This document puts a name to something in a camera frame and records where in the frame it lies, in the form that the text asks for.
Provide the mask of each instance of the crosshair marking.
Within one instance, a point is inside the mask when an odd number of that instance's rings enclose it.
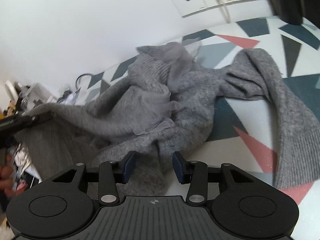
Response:
[[[149,201],[149,202],[151,202],[153,205],[155,205],[155,204],[158,204],[158,203],[161,202],[161,201],[159,201],[159,200],[157,200],[157,199],[153,199],[153,200],[151,200],[151,201]]]

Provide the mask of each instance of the human finger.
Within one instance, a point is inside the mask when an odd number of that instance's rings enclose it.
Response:
[[[24,192],[26,189],[27,189],[27,187],[28,187],[28,185],[25,185],[25,186],[23,186],[22,188],[20,188],[20,189],[18,189],[17,191],[16,191],[16,196],[17,195],[19,195],[19,194],[21,194],[22,192]]]
[[[10,154],[7,154],[6,160],[7,160],[7,163],[10,163],[12,160],[12,156]]]
[[[13,180],[12,179],[3,179],[0,180],[0,190],[4,190],[6,188],[12,188]]]
[[[13,169],[11,167],[4,166],[0,172],[0,178],[1,179],[8,179],[8,178],[10,178],[12,172],[13,172]]]
[[[16,192],[12,190],[11,188],[5,188],[4,193],[7,197],[14,197]]]

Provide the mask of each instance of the circular pad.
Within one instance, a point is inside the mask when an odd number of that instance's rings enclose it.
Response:
[[[271,199],[261,196],[245,197],[240,200],[239,207],[243,213],[257,218],[270,216],[277,209]]]
[[[93,215],[92,200],[72,183],[41,182],[14,197],[7,207],[12,230],[36,239],[70,236]]]
[[[239,183],[218,195],[211,213],[227,232],[245,239],[278,239],[292,233],[299,209],[274,188]]]
[[[67,202],[56,196],[43,196],[30,203],[29,210],[38,217],[53,217],[62,213]]]

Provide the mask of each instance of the pink triangle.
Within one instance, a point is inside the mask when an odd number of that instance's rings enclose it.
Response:
[[[277,153],[239,128],[234,126],[234,129],[257,160],[263,172],[273,173],[276,169]]]
[[[265,146],[249,134],[241,131],[234,126],[234,129],[248,147],[254,158],[257,160],[264,173],[274,173],[277,165],[277,153]],[[305,195],[309,192],[313,182],[293,188],[280,189],[283,193],[290,196],[299,205]]]
[[[233,44],[236,44],[237,46],[240,46],[243,49],[252,49],[254,46],[256,46],[260,41],[246,39],[246,38],[240,38],[235,36],[228,36],[228,35],[219,35],[217,36],[227,40],[231,41]]]
[[[305,195],[309,192],[313,185],[313,182],[297,186],[297,187],[292,187],[292,188],[282,188],[280,189],[283,193],[287,194],[290,196],[296,203],[299,205],[302,201],[302,199],[305,197]]]

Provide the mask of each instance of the black cable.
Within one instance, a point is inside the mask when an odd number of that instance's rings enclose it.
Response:
[[[90,73],[84,73],[84,74],[82,74],[82,75],[78,76],[78,78],[76,79],[76,90],[78,90],[78,89],[79,89],[79,88],[78,88],[78,81],[80,81],[80,79],[81,79],[82,77],[84,77],[84,76],[93,76],[93,74],[90,74]]]

